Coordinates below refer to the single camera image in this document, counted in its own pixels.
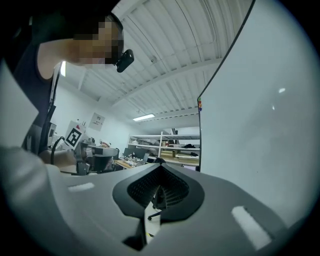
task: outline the black cable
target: black cable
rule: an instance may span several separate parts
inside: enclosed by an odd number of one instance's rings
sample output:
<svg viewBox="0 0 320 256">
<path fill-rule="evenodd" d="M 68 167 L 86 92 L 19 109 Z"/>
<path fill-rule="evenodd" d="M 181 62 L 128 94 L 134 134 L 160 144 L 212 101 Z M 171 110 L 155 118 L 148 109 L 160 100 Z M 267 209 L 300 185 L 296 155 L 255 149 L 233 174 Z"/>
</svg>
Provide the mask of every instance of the black cable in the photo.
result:
<svg viewBox="0 0 320 256">
<path fill-rule="evenodd" d="M 56 147 L 59 143 L 60 140 L 65 140 L 64 137 L 60 137 L 56 140 L 56 142 L 54 143 L 53 147 L 52 147 L 52 150 L 51 150 L 51 159 L 50 159 L 50 164 L 53 165 L 54 164 L 54 156 L 55 156 L 55 150 L 56 150 Z"/>
</svg>

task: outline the table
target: table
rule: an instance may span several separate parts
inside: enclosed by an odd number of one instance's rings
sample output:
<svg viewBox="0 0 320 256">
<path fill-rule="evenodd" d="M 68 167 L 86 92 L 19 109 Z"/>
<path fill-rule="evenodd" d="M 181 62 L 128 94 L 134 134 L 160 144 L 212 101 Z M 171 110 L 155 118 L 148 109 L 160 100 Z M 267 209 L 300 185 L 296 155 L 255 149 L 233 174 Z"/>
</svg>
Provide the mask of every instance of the table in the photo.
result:
<svg viewBox="0 0 320 256">
<path fill-rule="evenodd" d="M 122 160 L 114 160 L 114 164 L 123 167 L 124 169 L 130 169 L 133 168 L 132 166 L 130 166 L 129 164 L 127 164 L 126 162 L 122 161 Z"/>
</svg>

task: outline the ceiling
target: ceiling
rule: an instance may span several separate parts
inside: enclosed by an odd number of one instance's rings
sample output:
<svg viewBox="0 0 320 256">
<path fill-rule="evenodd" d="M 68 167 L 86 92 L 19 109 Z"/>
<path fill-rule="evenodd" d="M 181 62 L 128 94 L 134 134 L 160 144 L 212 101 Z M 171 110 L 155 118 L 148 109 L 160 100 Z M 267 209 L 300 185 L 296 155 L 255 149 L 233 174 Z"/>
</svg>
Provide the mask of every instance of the ceiling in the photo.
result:
<svg viewBox="0 0 320 256">
<path fill-rule="evenodd" d="M 67 63 L 62 79 L 141 127 L 199 125 L 197 98 L 226 55 L 251 0 L 122 0 L 113 12 L 124 50 L 135 60 L 123 73 Z"/>
</svg>

